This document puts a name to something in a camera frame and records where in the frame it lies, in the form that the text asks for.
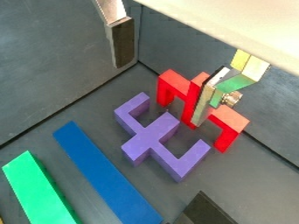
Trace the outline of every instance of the red h-shaped block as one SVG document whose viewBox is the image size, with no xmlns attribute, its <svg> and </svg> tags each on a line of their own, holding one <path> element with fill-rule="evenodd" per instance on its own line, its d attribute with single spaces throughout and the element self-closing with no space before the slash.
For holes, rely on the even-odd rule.
<svg viewBox="0 0 299 224">
<path fill-rule="evenodd" d="M 208 77 L 207 73 L 200 73 L 192 80 L 186 80 L 170 69 L 158 78 L 156 101 L 163 107 L 174 101 L 175 96 L 184 101 L 182 121 L 191 129 L 196 128 L 192 124 L 192 114 L 202 83 Z M 242 130 L 247 127 L 248 119 L 226 105 L 220 105 L 214 110 L 208 119 L 222 128 L 214 147 L 220 152 L 224 152 L 236 140 Z"/>
</svg>

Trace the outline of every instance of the blue rectangular bar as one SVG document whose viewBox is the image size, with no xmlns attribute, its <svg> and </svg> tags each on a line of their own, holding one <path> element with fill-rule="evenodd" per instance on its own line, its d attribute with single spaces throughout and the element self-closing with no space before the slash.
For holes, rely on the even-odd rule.
<svg viewBox="0 0 299 224">
<path fill-rule="evenodd" d="M 163 221 L 147 200 L 91 142 L 75 122 L 53 132 L 60 147 L 124 224 Z"/>
</svg>

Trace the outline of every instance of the stacked blocks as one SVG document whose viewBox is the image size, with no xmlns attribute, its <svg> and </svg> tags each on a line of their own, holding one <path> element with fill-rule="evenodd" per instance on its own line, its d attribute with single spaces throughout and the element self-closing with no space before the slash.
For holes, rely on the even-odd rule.
<svg viewBox="0 0 299 224">
<path fill-rule="evenodd" d="M 108 161 L 76 123 L 67 123 L 56 130 L 53 137 L 122 223 L 162 223 L 160 214 Z"/>
<path fill-rule="evenodd" d="M 118 122 L 134 136 L 123 144 L 122 149 L 134 166 L 140 165 L 151 155 L 179 182 L 202 161 L 211 147 L 200 140 L 178 159 L 164 148 L 163 143 L 174 136 L 180 122 L 166 112 L 147 127 L 143 127 L 135 118 L 148 108 L 150 97 L 140 93 L 115 110 Z"/>
<path fill-rule="evenodd" d="M 29 151 L 3 170 L 32 224 L 82 223 L 41 162 Z"/>
<path fill-rule="evenodd" d="M 202 83 L 208 77 L 208 74 L 200 73 L 191 81 L 188 81 L 174 70 L 167 70 L 159 76 L 156 101 L 163 107 L 174 101 L 175 96 L 184 101 L 182 121 L 191 129 L 196 128 L 191 122 L 192 114 L 202 89 Z M 224 152 L 236 140 L 242 130 L 247 127 L 248 119 L 226 105 L 220 105 L 219 108 L 214 110 L 208 119 L 222 128 L 222 133 L 214 147 L 220 152 Z"/>
</svg>

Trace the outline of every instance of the purple block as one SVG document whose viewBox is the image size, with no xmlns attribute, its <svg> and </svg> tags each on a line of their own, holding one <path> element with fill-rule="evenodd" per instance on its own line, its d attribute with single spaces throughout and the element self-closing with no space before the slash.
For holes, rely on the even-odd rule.
<svg viewBox="0 0 299 224">
<path fill-rule="evenodd" d="M 134 136 L 123 144 L 122 149 L 134 166 L 140 165 L 151 155 L 172 178 L 180 182 L 204 158 L 211 147 L 199 140 L 184 155 L 176 158 L 163 143 L 174 136 L 180 122 L 166 112 L 147 127 L 143 127 L 136 117 L 148 108 L 150 97 L 146 93 L 140 93 L 115 110 L 118 122 Z"/>
</svg>

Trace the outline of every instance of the green rectangular bar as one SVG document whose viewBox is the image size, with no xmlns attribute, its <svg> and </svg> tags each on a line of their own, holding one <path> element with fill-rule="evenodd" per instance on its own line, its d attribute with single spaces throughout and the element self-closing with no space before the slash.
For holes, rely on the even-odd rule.
<svg viewBox="0 0 299 224">
<path fill-rule="evenodd" d="M 32 224 L 82 223 L 41 162 L 29 151 L 3 170 Z"/>
<path fill-rule="evenodd" d="M 216 89 L 214 92 L 214 95 L 210 99 L 210 105 L 216 109 L 220 105 L 220 100 L 222 100 L 222 95 L 223 93 Z"/>
</svg>

